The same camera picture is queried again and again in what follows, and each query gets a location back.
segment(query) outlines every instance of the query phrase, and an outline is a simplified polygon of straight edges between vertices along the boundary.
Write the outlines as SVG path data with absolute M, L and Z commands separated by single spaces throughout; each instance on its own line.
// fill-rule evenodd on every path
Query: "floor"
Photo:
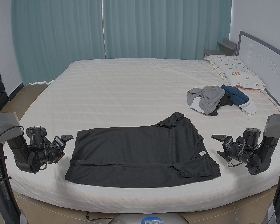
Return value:
M 24 87 L 13 99 L 8 102 L 1 112 L 16 112 L 19 119 L 36 100 L 47 84 L 34 84 Z M 234 203 L 206 211 L 181 213 L 193 224 L 260 224 L 273 199 L 276 186 L 262 193 L 249 196 Z M 84 224 L 90 222 L 86 219 L 85 211 L 54 206 L 33 198 L 14 192 L 18 206 L 24 211 L 30 224 Z M 116 213 L 89 213 L 90 219 L 114 217 Z M 109 219 L 96 220 L 90 223 L 108 223 Z M 0 224 L 4 221 L 0 215 Z

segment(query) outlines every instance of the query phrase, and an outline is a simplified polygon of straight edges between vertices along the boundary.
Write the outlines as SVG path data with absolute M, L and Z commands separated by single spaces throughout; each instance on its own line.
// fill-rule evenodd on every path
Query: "blue clothing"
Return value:
M 222 85 L 221 88 L 231 95 L 231 100 L 235 105 L 242 105 L 249 101 L 249 97 L 236 87 Z

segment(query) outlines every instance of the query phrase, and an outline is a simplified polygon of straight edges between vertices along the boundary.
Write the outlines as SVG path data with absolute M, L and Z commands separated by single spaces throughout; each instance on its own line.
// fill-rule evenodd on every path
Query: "bed headboard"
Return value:
M 236 55 L 262 79 L 268 94 L 280 105 L 280 50 L 240 31 Z

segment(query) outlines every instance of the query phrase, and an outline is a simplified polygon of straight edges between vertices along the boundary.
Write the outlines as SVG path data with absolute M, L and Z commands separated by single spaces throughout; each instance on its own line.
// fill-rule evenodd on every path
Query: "curtain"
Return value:
M 101 0 L 12 0 L 12 35 L 24 85 L 105 58 Z
M 202 60 L 229 37 L 231 0 L 103 0 L 107 58 Z

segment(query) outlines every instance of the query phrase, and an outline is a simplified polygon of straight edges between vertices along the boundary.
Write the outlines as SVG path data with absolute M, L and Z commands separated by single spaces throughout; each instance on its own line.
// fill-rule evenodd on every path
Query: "white wall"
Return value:
M 11 0 L 0 0 L 0 74 L 7 95 L 22 83 L 12 43 Z
M 232 0 L 229 39 L 238 43 L 241 30 L 280 50 L 280 0 Z

